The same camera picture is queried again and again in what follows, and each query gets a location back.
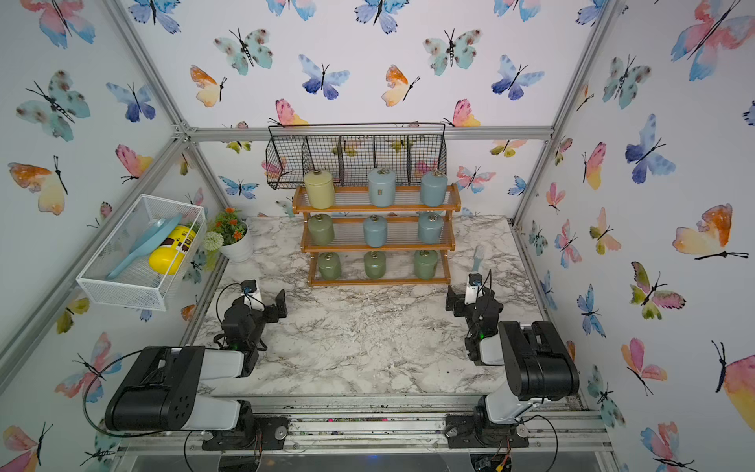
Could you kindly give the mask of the yellow tea canister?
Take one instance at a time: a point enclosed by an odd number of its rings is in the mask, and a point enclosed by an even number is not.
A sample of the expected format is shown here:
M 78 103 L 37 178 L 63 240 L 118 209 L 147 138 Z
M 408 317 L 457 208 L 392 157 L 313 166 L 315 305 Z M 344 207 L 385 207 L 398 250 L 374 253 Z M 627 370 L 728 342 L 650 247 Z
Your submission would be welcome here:
M 304 177 L 305 189 L 310 206 L 317 210 L 326 210 L 335 204 L 335 187 L 333 176 L 329 171 L 316 169 Z

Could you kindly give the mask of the light blue canister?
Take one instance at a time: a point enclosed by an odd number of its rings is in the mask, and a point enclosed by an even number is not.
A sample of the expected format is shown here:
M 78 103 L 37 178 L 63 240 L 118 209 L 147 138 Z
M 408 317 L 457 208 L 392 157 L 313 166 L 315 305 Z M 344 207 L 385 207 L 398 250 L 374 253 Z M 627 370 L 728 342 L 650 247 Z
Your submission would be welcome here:
M 368 174 L 368 192 L 370 202 L 374 207 L 393 206 L 396 193 L 395 172 L 387 167 L 372 169 Z

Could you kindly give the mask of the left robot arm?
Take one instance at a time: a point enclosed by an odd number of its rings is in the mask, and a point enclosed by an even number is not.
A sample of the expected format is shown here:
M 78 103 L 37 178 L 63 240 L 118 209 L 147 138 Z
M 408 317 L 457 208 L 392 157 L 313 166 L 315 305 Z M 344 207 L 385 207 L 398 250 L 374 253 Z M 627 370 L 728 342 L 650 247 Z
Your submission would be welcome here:
M 150 346 L 143 349 L 108 403 L 107 430 L 118 433 L 230 432 L 242 417 L 242 402 L 202 395 L 202 383 L 244 379 L 253 373 L 265 326 L 288 315 L 286 292 L 271 305 L 254 296 L 233 301 L 221 320 L 220 348 Z

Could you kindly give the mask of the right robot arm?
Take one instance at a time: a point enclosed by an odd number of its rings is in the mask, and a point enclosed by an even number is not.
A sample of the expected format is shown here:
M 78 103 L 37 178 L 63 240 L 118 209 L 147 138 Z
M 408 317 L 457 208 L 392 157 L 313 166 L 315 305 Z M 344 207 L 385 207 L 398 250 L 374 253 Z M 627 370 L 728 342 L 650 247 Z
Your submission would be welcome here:
M 476 407 L 474 416 L 483 428 L 514 425 L 538 406 L 579 391 L 577 368 L 554 325 L 504 321 L 503 308 L 488 287 L 469 286 L 464 293 L 447 289 L 446 310 L 467 325 L 469 360 L 505 369 L 503 385 Z

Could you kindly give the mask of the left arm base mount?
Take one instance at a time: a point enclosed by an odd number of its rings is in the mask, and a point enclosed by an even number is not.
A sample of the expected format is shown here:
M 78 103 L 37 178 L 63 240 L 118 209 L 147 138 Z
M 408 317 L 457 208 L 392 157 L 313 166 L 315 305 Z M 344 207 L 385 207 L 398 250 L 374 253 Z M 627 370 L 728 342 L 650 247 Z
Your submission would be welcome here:
M 233 430 L 212 432 L 205 452 L 277 452 L 283 450 L 290 421 L 286 417 L 245 417 Z

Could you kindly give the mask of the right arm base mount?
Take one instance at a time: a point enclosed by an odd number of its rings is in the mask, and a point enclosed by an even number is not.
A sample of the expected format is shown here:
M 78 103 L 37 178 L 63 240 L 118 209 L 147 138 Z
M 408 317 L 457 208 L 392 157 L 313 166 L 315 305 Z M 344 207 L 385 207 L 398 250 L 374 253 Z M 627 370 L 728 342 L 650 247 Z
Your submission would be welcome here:
M 462 448 L 528 448 L 529 440 L 515 425 L 497 425 L 474 415 L 446 415 L 444 438 L 452 450 Z

